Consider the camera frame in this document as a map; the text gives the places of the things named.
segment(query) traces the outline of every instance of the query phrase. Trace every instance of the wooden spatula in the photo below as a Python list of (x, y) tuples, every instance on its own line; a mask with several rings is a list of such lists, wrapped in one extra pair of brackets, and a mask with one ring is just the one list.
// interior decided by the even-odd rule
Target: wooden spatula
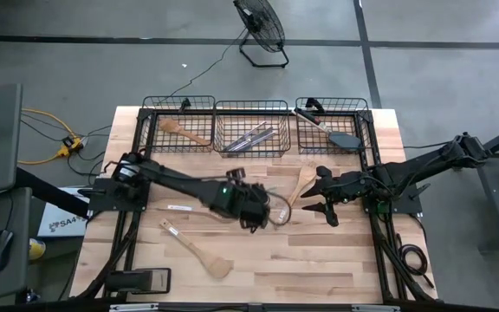
[(290, 204), (290, 206), (294, 205), (295, 200), (298, 198), (298, 195), (300, 195), (301, 190), (303, 190), (305, 185), (308, 185), (309, 182), (315, 180), (315, 176), (317, 175), (316, 168), (317, 164), (314, 161), (308, 162), (301, 168), (300, 177), (298, 178), (298, 184), (295, 186), (292, 196), (290, 196), (290, 198), (288, 199), (288, 203)]
[(188, 138), (190, 140), (194, 140), (197, 143), (204, 145), (204, 146), (208, 146), (211, 144), (208, 140), (206, 140), (204, 138), (200, 138), (196, 134), (191, 133), (190, 131), (184, 130), (182, 128), (182, 126), (180, 126), (178, 124), (178, 121), (176, 121), (176, 120), (172, 120), (172, 119), (160, 120), (159, 121), (159, 129), (165, 131), (166, 133), (180, 134), (180, 135), (185, 136), (186, 138)]
[(161, 226), (176, 237), (184, 246), (186, 246), (199, 259), (199, 262), (207, 269), (211, 276), (223, 278), (232, 270), (234, 263), (231, 260), (225, 260), (221, 257), (212, 255), (206, 251), (200, 250), (193, 242), (176, 229), (167, 219), (162, 219)]

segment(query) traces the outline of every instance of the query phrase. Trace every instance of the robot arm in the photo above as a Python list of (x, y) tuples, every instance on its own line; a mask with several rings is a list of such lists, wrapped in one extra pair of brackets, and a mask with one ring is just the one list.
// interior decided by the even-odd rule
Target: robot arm
[(269, 219), (269, 195), (263, 185), (242, 182), (242, 168), (226, 173), (224, 180), (193, 178), (176, 172), (139, 153), (125, 153), (113, 176), (117, 202), (137, 202), (148, 181), (197, 198), (223, 218), (239, 219), (244, 229), (264, 228)]
[(320, 177), (303, 198), (322, 195), (326, 203), (304, 207), (304, 210), (325, 213), (331, 226), (338, 225), (333, 206), (356, 198), (369, 197), (377, 202), (389, 203), (398, 199), (405, 188), (450, 168), (476, 168), (491, 155), (476, 137), (467, 133), (430, 153), (402, 163), (387, 163), (367, 168), (365, 172), (345, 172), (333, 177), (330, 170), (317, 168)]

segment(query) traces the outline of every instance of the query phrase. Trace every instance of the wooden table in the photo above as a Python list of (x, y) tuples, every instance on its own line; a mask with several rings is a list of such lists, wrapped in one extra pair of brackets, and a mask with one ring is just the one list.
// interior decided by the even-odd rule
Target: wooden table
[[(104, 164), (130, 151), (138, 109), (117, 107)], [(404, 161), (395, 112), (373, 110), (373, 117), (382, 161)], [(301, 164), (308, 159), (333, 169), (334, 175), (360, 169), (356, 155), (298, 154), (294, 118), (290, 122), (292, 148), (282, 158), (222, 159), (214, 152), (154, 153), (152, 158), (194, 177), (223, 175), (229, 169), (243, 166), (247, 181), (274, 187), (275, 192), (286, 198), (295, 187)], [(133, 267), (171, 268), (172, 289), (167, 295), (131, 296), (129, 300), (381, 302), (371, 226), (360, 201), (336, 206), (340, 225), (334, 228), (326, 223), (324, 215), (301, 209), (321, 200), (321, 197), (298, 199), (290, 224), (278, 230), (269, 225), (252, 235), (240, 229), (238, 222), (219, 222), (206, 213), (188, 215), (158, 211), (157, 207), (167, 205), (201, 205), (194, 198), (152, 185), (147, 210), (142, 214)], [(71, 296), (82, 292), (109, 258), (117, 215), (116, 212), (103, 212), (88, 225)], [(234, 270), (222, 280), (213, 279), (183, 245), (159, 226), (161, 218), (168, 218), (200, 248), (234, 260)], [(394, 226), (405, 244), (416, 244), (426, 253), (423, 233), (414, 220), (397, 215)], [(392, 267), (387, 266), (392, 293), (397, 294)], [(427, 293), (436, 297), (436, 291), (430, 289), (422, 277), (417, 277), (417, 281)]]

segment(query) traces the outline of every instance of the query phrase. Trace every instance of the wire basket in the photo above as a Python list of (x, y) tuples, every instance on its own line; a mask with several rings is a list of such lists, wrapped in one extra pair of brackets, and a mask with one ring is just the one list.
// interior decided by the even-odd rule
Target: wire basket
[(213, 149), (224, 158), (281, 157), (290, 149), (286, 101), (218, 101)]
[[(147, 96), (142, 109), (148, 110), (144, 119), (140, 148), (156, 153), (209, 153), (215, 129), (213, 107), (215, 98), (203, 96)], [(157, 122), (152, 131), (152, 119)], [(164, 120), (175, 120), (182, 129), (207, 142), (202, 144), (185, 135), (163, 131)]]
[(328, 134), (300, 118), (297, 119), (300, 154), (348, 154), (371, 148), (368, 126), (373, 117), (365, 99), (361, 98), (298, 98), (298, 108), (318, 117), (333, 132), (342, 132), (361, 140), (361, 149), (346, 150), (328, 140)]

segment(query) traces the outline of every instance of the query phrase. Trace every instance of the gray floor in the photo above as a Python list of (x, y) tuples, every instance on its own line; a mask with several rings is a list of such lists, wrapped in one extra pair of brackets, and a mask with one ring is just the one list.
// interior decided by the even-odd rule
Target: gray floor
[[(271, 3), (288, 39), (360, 38), (351, 0)], [(499, 42), (496, 0), (361, 3), (370, 40)], [(242, 28), (230, 0), (0, 0), (0, 33), (230, 39)], [(25, 107), (50, 111), (86, 133), (110, 124), (118, 105), (140, 105), (146, 95), (169, 94), (186, 84), (224, 48), (0, 43), (0, 84), (22, 83)], [(258, 47), (248, 51), (260, 61), (278, 56)], [(361, 48), (288, 46), (287, 52), (286, 69), (259, 70), (232, 49), (182, 94), (290, 103), (299, 96), (370, 100)], [(372, 49), (372, 55), (382, 107), (396, 109), (406, 145), (448, 140), (463, 131), (481, 140), (499, 133), (499, 49)], [(105, 148), (105, 138), (92, 139), (86, 154)], [(24, 128), (20, 158), (47, 157), (54, 143)], [(74, 165), (88, 171), (92, 163), (76, 159)], [(86, 182), (63, 161), (29, 170), (57, 185)], [(476, 172), (447, 172), (428, 182), (432, 186), (421, 199), (438, 294), (446, 302), (499, 308), (499, 255), (482, 257), (476, 249), (499, 237), (499, 224)], [(74, 259), (73, 253), (32, 269), (44, 300), (61, 292)]]

